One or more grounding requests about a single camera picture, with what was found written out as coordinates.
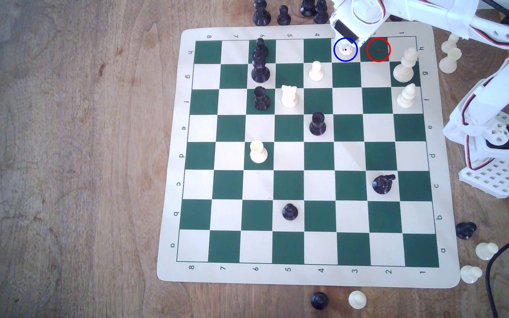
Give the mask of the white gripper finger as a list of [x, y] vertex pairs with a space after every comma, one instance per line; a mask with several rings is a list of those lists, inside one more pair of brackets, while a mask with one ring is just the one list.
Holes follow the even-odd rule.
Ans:
[[351, 31], [355, 35], [351, 39], [356, 43], [364, 43], [372, 35], [372, 25], [363, 22], [351, 22]]

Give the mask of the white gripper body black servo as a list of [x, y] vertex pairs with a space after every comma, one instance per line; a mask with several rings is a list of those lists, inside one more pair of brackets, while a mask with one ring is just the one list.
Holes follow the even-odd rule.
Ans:
[[354, 37], [351, 22], [372, 25], [372, 33], [386, 21], [387, 12], [383, 1], [333, 1], [334, 11], [330, 16], [331, 28], [341, 38]]

